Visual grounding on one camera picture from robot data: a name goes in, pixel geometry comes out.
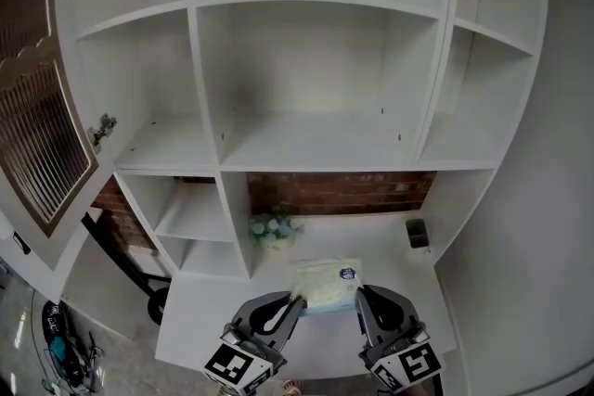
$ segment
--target round sticker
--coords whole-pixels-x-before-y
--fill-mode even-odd
[[[341,269],[341,277],[342,279],[355,279],[355,269],[352,267]]]

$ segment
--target concrete floor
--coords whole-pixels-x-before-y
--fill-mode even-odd
[[[46,346],[40,318],[45,298],[36,293],[31,306],[33,292],[18,276],[0,272],[0,285],[5,287],[0,289],[0,379],[13,387],[17,395],[44,395],[41,381],[45,375],[33,346],[32,329],[45,371],[55,380],[43,353]],[[138,328],[134,341],[129,341],[76,311],[71,311],[71,320],[84,345],[90,343],[90,331],[105,353],[97,368],[98,395],[215,396],[218,392],[218,387],[202,373],[154,359],[159,328],[150,321]],[[266,383],[258,394],[278,394],[278,386]],[[377,387],[371,376],[359,376],[305,381],[303,389],[305,394],[358,396],[375,395]]]

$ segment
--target door hinge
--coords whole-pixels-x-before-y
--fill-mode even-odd
[[[99,120],[99,128],[96,129],[95,127],[89,127],[89,129],[86,131],[97,154],[101,151],[101,139],[103,137],[109,137],[113,132],[113,127],[117,123],[118,120],[116,118],[111,118],[107,114],[103,114]]]

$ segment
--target black wheel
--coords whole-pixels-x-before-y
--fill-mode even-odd
[[[165,312],[165,304],[167,303],[167,294],[169,288],[164,287],[156,290],[155,293],[148,299],[148,315],[152,321],[158,326],[163,319],[163,312]]]

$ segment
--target plastic package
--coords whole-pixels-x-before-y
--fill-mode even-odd
[[[334,258],[291,261],[292,294],[307,300],[302,315],[353,310],[361,286],[361,261]]]

